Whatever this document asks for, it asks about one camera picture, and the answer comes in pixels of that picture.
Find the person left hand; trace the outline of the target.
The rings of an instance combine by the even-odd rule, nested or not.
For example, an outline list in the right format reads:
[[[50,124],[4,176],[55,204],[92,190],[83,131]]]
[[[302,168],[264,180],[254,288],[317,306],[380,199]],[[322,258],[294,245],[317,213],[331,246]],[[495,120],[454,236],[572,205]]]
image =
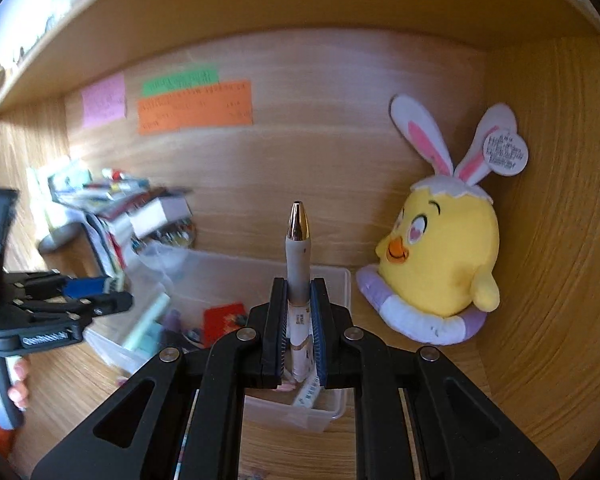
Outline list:
[[[27,379],[30,372],[30,363],[21,356],[11,356],[7,359],[7,367],[12,382],[8,390],[9,399],[20,411],[24,411],[29,402]]]

